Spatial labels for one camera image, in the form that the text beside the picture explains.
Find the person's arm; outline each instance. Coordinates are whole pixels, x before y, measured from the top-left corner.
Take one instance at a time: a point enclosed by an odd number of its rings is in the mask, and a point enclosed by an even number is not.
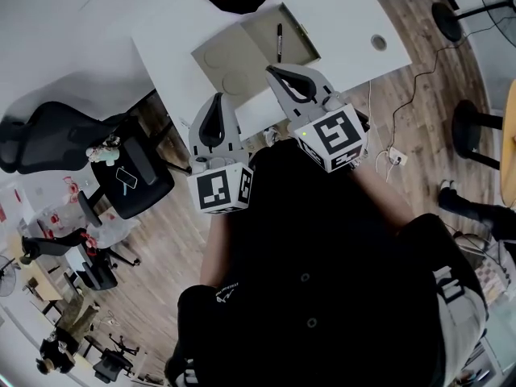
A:
[[[48,348],[48,341],[47,341],[47,339],[43,339],[43,341],[41,342],[41,347],[40,347],[41,358],[45,358],[45,356],[47,354],[47,348]]]
[[[349,177],[369,196],[395,232],[415,219],[414,212],[405,199],[372,166],[362,162]]]
[[[70,354],[70,352],[68,350],[64,350],[64,353],[65,355],[68,357],[68,359],[70,360],[70,362],[72,363],[72,365],[75,365],[75,359],[73,358],[73,356]]]
[[[211,217],[210,234],[201,266],[201,284],[218,287],[229,268],[229,215]]]

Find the chair armrest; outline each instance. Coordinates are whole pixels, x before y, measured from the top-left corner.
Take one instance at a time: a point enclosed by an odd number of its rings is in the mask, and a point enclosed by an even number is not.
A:
[[[78,196],[79,205],[81,206],[82,212],[85,213],[86,219],[96,228],[102,225],[102,221],[98,217],[94,210],[94,204],[89,203],[89,199],[86,197],[83,191],[80,191]]]
[[[147,185],[152,185],[156,182],[158,176],[145,154],[143,145],[140,144],[135,137],[131,137],[123,143],[123,148],[131,158],[132,163],[135,164],[135,167],[138,169],[138,172],[144,179],[145,183]]]
[[[82,267],[84,268],[85,273],[88,275],[88,278],[91,280],[91,282],[93,282],[95,288],[96,289],[102,289],[102,287],[100,285],[100,282],[98,282],[97,277],[95,276],[93,270],[88,265],[88,263],[87,262],[83,262],[82,263]]]

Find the black shirt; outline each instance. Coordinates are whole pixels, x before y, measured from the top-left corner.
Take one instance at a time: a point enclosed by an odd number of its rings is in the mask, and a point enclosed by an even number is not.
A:
[[[201,385],[442,384],[432,271],[459,250],[437,217],[394,236],[344,171],[290,141],[256,156],[250,206],[230,217],[223,284],[178,304]]]
[[[67,345],[67,350],[73,356],[79,350],[79,343],[65,330],[62,328],[56,327],[56,340],[48,341],[46,339],[41,343],[40,354],[44,359],[50,359],[56,370],[59,370],[62,373],[69,372],[74,364],[70,361],[70,359],[59,351],[59,341],[63,341]]]

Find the black marker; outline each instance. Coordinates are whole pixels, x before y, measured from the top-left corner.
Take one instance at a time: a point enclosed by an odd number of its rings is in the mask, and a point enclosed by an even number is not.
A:
[[[283,49],[283,25],[277,25],[277,62],[281,63],[281,51]]]

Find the black pants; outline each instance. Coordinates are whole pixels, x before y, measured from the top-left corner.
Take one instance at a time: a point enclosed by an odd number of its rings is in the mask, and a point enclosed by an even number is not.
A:
[[[462,215],[485,224],[493,233],[496,241],[516,239],[516,213],[509,208],[470,202],[450,188],[441,190],[439,206],[453,214]]]

